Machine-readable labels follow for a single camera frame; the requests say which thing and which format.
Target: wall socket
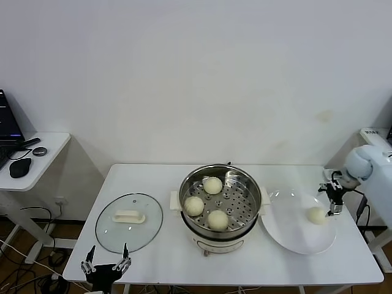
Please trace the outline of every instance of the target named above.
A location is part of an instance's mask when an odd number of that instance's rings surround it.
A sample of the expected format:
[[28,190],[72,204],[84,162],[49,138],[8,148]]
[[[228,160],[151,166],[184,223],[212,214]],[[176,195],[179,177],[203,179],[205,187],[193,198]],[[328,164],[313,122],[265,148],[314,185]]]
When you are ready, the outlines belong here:
[[57,205],[67,205],[68,201],[64,197],[55,197],[55,203]]

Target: white desk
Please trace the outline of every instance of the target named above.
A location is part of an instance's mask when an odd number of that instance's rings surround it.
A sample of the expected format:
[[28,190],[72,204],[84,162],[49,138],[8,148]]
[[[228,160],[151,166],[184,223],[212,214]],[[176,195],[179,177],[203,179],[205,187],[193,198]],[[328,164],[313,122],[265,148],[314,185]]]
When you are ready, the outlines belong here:
[[[168,285],[340,285],[337,293],[352,284],[383,281],[383,274],[364,242],[349,212],[336,218],[333,246],[318,255],[300,255],[276,243],[262,226],[256,225],[249,240],[237,251],[203,256],[186,236],[182,219],[170,211],[170,192],[197,165],[114,165],[87,218],[64,278],[85,281],[80,262],[96,245],[93,264],[116,263],[121,257],[106,251],[95,236],[100,212],[114,199],[131,192],[153,196],[162,206],[164,221],[158,235],[146,247],[130,254],[132,265],[119,284]],[[319,166],[238,165],[260,186],[274,191],[286,185],[316,194],[323,181]]]
[[[37,240],[39,240],[36,245],[31,249],[29,254],[29,258],[26,260],[26,263],[32,263],[32,261],[38,255],[42,245],[44,246],[52,246],[53,239],[49,236],[49,233],[54,228],[54,225],[51,225],[48,228],[48,234],[45,233],[36,223],[34,223],[28,214],[25,211],[21,211],[20,204],[15,201],[11,194],[8,192],[11,191],[19,191],[24,192],[28,191],[34,187],[34,185],[41,178],[43,173],[47,170],[50,164],[54,161],[56,156],[60,153],[60,151],[65,147],[67,142],[70,139],[70,135],[68,133],[54,133],[54,132],[38,132],[38,133],[25,133],[25,139],[29,140],[31,138],[39,137],[41,139],[40,143],[31,146],[31,148],[35,148],[38,146],[44,146],[48,150],[47,154],[42,157],[37,157],[29,153],[25,158],[31,158],[32,163],[30,165],[29,173],[18,179],[13,179],[10,176],[9,166],[12,163],[11,160],[5,164],[0,170],[0,204],[5,208],[7,213],[7,217],[16,225],[12,233],[7,238],[6,242],[11,242],[13,236],[17,232],[19,226],[23,227],[30,234],[32,234]],[[13,158],[18,158],[25,153],[19,152],[13,155]],[[66,241],[63,243],[61,240],[57,242],[56,247],[70,247],[70,243]]]

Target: steamer tray with holes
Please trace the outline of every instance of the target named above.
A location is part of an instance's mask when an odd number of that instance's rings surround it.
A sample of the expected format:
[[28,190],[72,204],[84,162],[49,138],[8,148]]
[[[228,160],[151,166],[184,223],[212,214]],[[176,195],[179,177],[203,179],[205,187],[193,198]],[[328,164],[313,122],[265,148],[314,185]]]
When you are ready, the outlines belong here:
[[[223,188],[218,194],[204,191],[203,183],[209,177],[222,181]],[[195,217],[188,216],[184,210],[185,200],[192,196],[198,196],[204,202],[203,213]],[[187,226],[198,236],[217,242],[232,241],[248,232],[256,222],[262,204],[261,192],[254,179],[245,171],[224,164],[207,165],[190,173],[179,188],[178,200]],[[208,227],[208,214],[217,209],[225,212],[229,219],[224,232]]]

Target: steamed bun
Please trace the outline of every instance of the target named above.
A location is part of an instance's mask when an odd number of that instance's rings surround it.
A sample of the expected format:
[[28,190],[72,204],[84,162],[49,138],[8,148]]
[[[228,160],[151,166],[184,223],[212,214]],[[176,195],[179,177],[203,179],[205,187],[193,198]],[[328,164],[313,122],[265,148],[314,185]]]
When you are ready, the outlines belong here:
[[214,231],[224,231],[228,226],[228,216],[221,210],[214,210],[208,215],[207,223]]
[[184,210],[188,216],[198,216],[204,210],[204,202],[201,198],[192,196],[185,200]]
[[203,187],[204,191],[214,195],[218,194],[222,190],[223,184],[219,178],[212,176],[205,180],[205,182],[203,183]]
[[306,211],[306,217],[315,225],[323,225],[328,220],[328,218],[325,217],[324,209],[316,206],[311,207]]

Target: black mouse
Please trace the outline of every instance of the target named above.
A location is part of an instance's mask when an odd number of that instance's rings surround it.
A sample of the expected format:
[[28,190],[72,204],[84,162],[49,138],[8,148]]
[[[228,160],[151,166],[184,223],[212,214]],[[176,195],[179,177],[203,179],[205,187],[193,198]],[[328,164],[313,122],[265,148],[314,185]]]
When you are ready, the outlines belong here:
[[30,170],[31,158],[24,158],[12,162],[10,165],[11,178],[17,179],[27,175]]
[[48,150],[45,147],[37,147],[32,151],[35,156],[44,156],[47,152]]

